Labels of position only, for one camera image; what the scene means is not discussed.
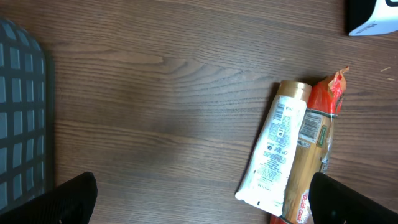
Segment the white barcode scanner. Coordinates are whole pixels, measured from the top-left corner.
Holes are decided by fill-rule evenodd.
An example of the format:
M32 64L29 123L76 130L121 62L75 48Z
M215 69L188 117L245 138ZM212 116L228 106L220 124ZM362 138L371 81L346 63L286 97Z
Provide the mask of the white barcode scanner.
M352 37L397 32L397 0L347 1L346 31Z

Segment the orange spaghetti packet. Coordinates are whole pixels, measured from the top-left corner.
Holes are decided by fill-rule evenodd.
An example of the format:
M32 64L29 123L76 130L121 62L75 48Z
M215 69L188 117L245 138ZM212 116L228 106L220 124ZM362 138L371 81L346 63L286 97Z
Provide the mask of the orange spaghetti packet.
M271 224L314 222L309 202L310 183L315 173L325 173L328 169L335 120L342 106L348 71L349 67L338 70L313 86L285 190L282 215L271 215Z

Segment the dark grey plastic basket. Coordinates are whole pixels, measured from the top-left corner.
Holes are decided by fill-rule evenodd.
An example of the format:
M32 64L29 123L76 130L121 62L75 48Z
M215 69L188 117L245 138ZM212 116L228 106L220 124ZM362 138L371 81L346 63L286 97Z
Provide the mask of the dark grey plastic basket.
M36 39L1 19L1 213L54 188L51 80Z

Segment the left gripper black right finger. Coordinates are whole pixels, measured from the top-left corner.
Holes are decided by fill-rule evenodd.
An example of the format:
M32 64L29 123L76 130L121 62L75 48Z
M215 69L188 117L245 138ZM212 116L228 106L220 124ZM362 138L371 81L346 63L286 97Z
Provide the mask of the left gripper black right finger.
M317 172L308 199L315 224L397 224L397 214Z

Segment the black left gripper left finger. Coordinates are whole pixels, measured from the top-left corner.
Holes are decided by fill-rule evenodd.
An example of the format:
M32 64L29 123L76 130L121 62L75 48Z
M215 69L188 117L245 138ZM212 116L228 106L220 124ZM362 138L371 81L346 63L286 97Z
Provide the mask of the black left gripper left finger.
M98 196L94 174L84 172L1 215L1 224L87 224Z

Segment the white tube with gold cap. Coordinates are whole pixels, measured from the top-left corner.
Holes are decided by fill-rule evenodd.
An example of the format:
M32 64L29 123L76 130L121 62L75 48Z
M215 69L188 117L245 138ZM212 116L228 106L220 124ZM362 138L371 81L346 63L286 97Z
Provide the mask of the white tube with gold cap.
M275 216L285 190L312 87L281 81L235 197Z

